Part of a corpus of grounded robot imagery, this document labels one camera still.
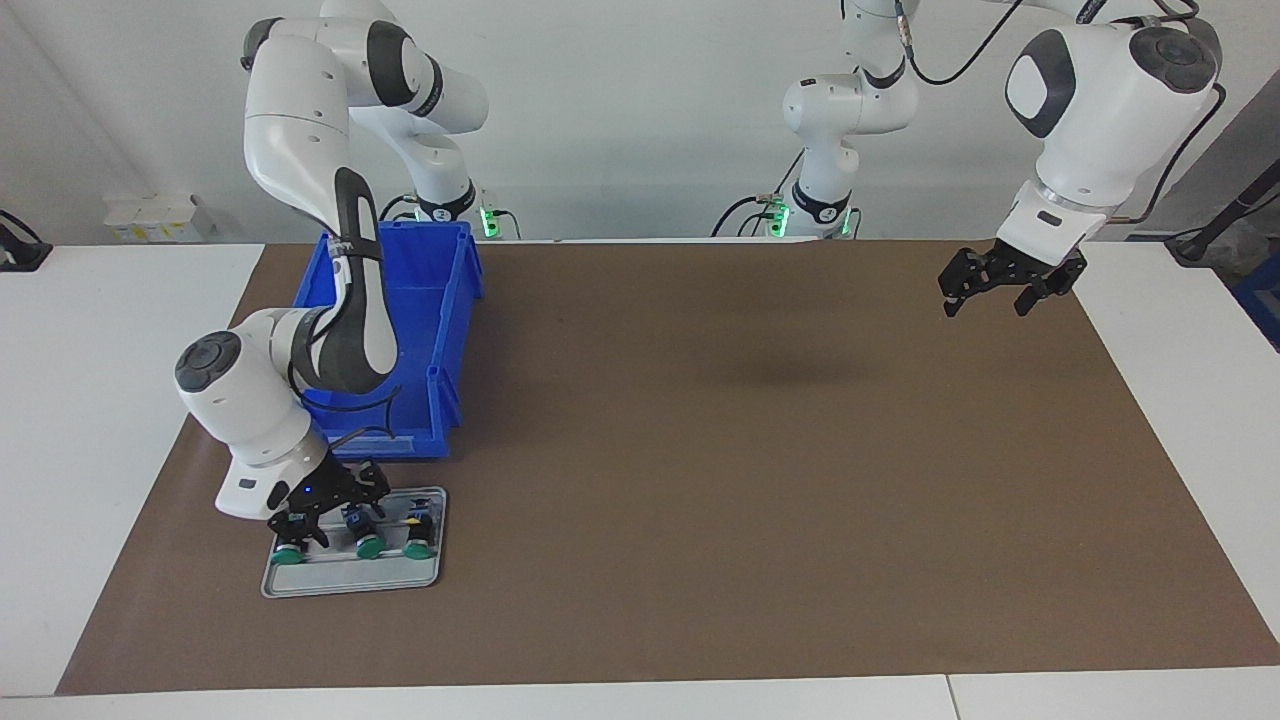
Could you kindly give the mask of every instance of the metal tray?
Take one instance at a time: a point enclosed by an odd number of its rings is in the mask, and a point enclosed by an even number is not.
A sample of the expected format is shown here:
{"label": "metal tray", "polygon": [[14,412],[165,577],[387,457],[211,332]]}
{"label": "metal tray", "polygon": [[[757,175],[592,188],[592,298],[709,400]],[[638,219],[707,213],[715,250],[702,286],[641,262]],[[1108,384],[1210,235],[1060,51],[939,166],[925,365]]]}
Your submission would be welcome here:
{"label": "metal tray", "polygon": [[[435,519],[435,557],[413,560],[404,557],[404,543],[408,541],[408,525],[404,516],[416,498],[430,498],[431,516]],[[320,594],[340,594],[352,592],[392,591],[404,588],[425,588],[440,574],[440,557],[444,551],[444,511],[448,493],[444,488],[393,489],[383,498],[387,511],[384,520],[374,516],[378,534],[387,548],[374,560],[356,556],[356,542],[347,525],[342,521],[342,511],[332,510],[320,516],[320,528],[329,536],[329,547],[320,547],[315,541],[307,542],[303,561],[298,565],[273,565],[273,538],[268,548],[266,571],[262,574],[262,596],[310,597]]]}

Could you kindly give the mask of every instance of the green cap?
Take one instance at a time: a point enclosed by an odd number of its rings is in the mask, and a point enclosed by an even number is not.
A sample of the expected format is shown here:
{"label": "green cap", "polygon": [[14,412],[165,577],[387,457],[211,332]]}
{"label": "green cap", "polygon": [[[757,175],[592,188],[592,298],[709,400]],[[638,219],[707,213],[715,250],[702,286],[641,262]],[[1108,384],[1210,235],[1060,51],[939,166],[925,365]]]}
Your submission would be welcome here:
{"label": "green cap", "polygon": [[404,557],[410,560],[430,560],[435,557],[435,551],[425,542],[411,542],[404,546]]}
{"label": "green cap", "polygon": [[378,555],[383,551],[384,547],[387,547],[387,543],[383,542],[383,538],[378,536],[370,536],[367,538],[361,539],[360,543],[356,546],[356,555],[358,555],[365,560],[372,560],[374,557],[378,557]]}
{"label": "green cap", "polygon": [[271,553],[271,565],[297,565],[302,562],[302,551],[296,547],[282,547]]}

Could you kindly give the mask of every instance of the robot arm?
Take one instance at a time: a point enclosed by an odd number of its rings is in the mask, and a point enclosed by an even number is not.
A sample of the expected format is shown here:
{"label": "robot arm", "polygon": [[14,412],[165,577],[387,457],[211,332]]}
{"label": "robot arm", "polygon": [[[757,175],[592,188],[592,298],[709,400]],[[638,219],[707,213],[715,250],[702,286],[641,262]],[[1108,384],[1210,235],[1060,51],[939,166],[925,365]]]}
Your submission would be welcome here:
{"label": "robot arm", "polygon": [[175,382],[232,452],[218,509],[269,519],[282,547],[297,548],[308,537],[326,543],[321,514],[362,502],[376,511],[389,492],[376,466],[353,474],[337,461],[301,400],[308,387],[372,392],[398,357],[374,197],[349,167],[348,108],[468,132],[488,102],[479,83],[417,50],[376,0],[329,0],[320,18],[262,20],[244,49],[246,164],[273,197],[324,225],[337,301],[260,310],[207,334],[183,352]]}
{"label": "robot arm", "polygon": [[[1071,18],[1076,24],[1114,23],[1128,18],[1158,18],[1167,8],[1161,4],[1183,0],[1024,0],[1028,8],[1042,8]],[[1014,0],[983,0],[997,5],[1011,5]]]}
{"label": "robot arm", "polygon": [[476,186],[462,150],[439,126],[392,108],[352,108],[351,119],[404,160],[422,217],[436,223],[466,222],[488,237],[497,234],[484,188]]}
{"label": "robot arm", "polygon": [[[1128,10],[1135,3],[1116,5]],[[1048,29],[1019,56],[1006,97],[1044,151],[991,252],[965,249],[940,275],[948,315],[1002,284],[1027,286],[1015,304],[1020,315],[1069,292],[1085,268],[1076,246],[1107,224],[1138,179],[1202,118],[1221,53],[1212,29],[1199,20],[1151,20]]]}
{"label": "robot arm", "polygon": [[[905,5],[914,13],[919,0]],[[919,105],[892,0],[850,0],[842,41],[858,65],[854,72],[805,78],[783,100],[787,126],[805,146],[800,178],[786,193],[786,234],[833,234],[859,165],[849,137],[902,129]]]}

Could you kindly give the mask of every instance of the blue plastic bin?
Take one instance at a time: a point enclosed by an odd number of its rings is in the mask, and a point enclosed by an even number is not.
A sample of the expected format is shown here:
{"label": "blue plastic bin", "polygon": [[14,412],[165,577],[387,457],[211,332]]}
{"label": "blue plastic bin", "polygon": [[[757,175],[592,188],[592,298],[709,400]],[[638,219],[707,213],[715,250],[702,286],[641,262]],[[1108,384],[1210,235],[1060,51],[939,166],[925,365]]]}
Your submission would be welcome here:
{"label": "blue plastic bin", "polygon": [[[466,223],[383,223],[387,305],[399,360],[392,375],[369,395],[307,391],[310,400],[358,407],[384,400],[396,388],[390,427],[396,437],[370,432],[335,451],[343,460],[421,460],[447,457],[447,436],[462,423],[458,377],[471,324],[471,306],[484,296],[484,270]],[[333,269],[321,237],[293,301],[294,307],[333,305]],[[357,413],[312,407],[316,423],[334,442],[366,427],[385,424],[385,406]]]}
{"label": "blue plastic bin", "polygon": [[1253,270],[1231,293],[1262,334],[1280,350],[1280,254]]}

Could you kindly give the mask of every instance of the white table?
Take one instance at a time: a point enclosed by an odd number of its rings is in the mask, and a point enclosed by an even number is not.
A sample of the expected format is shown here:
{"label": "white table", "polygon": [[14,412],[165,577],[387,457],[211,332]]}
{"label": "white table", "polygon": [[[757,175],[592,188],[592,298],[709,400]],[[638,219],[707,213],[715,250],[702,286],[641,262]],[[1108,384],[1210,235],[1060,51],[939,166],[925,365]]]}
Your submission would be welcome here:
{"label": "white table", "polygon": [[[0,587],[0,693],[55,688],[182,424],[169,380],[173,357],[225,327],[260,251],[64,247],[35,275],[0,277],[4,497],[10,507],[18,500],[26,507],[78,501],[113,509],[76,525],[70,546],[47,550],[24,544],[40,527],[33,519],[0,525],[0,571],[19,579]],[[1091,243],[1087,255],[1082,304],[1263,618],[1280,632],[1280,356],[1212,273],[1181,269],[1155,245]],[[963,720],[1275,720],[1277,708],[1280,669],[1244,669],[9,698],[0,700],[0,719],[430,712],[956,720],[959,710]]]}

